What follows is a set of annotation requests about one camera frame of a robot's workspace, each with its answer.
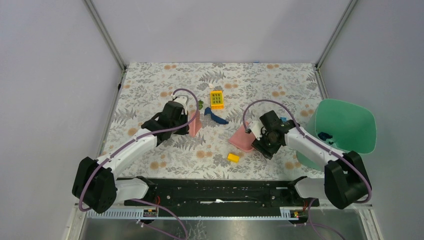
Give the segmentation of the pink dustpan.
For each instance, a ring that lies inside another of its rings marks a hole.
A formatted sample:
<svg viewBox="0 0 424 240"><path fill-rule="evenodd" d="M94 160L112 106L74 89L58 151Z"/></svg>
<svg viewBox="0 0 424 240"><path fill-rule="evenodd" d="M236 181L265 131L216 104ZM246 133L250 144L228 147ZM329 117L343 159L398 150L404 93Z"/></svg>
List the pink dustpan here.
<svg viewBox="0 0 424 240"><path fill-rule="evenodd" d="M229 138L228 142L245 153L250 153L254 150L252 143L256 137L252 133L245 132L245 126L242 124L235 133Z"/></svg>

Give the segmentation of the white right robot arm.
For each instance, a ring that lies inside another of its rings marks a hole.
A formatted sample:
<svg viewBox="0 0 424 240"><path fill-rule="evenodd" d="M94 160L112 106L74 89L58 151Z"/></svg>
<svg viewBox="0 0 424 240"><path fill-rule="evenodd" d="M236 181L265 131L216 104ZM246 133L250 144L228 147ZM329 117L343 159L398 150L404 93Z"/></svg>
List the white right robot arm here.
<svg viewBox="0 0 424 240"><path fill-rule="evenodd" d="M244 127L246 133L255 137L252 147L265 158L271 159L281 147L289 147L323 171L322 178L300 177L291 183L292 189L286 193L291 205L299 206L306 199L322 199L344 209L371 199L372 186L357 152L331 147L307 133L295 120L281 120L273 110Z"/></svg>

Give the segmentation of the pink hand brush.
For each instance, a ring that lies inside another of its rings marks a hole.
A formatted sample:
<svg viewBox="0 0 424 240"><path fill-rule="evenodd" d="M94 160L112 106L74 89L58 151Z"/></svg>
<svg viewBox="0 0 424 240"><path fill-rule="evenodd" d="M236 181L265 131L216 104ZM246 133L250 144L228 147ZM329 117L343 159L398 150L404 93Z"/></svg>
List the pink hand brush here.
<svg viewBox="0 0 424 240"><path fill-rule="evenodd" d="M189 120L193 119L193 121L190 122L190 124L188 125L189 129L188 129L188 134L191 137L195 137L196 134L199 132L199 130L202 128L202 123L201 123L201 119L200 119L200 112L197 110L195 112L193 112L189 118Z"/></svg>

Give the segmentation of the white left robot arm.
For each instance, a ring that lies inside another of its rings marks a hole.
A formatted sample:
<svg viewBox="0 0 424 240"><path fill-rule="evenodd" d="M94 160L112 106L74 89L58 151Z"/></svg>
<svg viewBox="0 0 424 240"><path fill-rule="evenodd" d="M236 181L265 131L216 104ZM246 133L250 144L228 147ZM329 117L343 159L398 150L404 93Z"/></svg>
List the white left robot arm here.
<svg viewBox="0 0 424 240"><path fill-rule="evenodd" d="M71 193L96 213L104 213L112 205L137 199L148 206L155 192L145 180L135 177L119 180L121 173L134 161L168 140L172 135L189 132L187 96L168 101L161 112L144 122L131 139L97 159L85 157L79 163Z"/></svg>

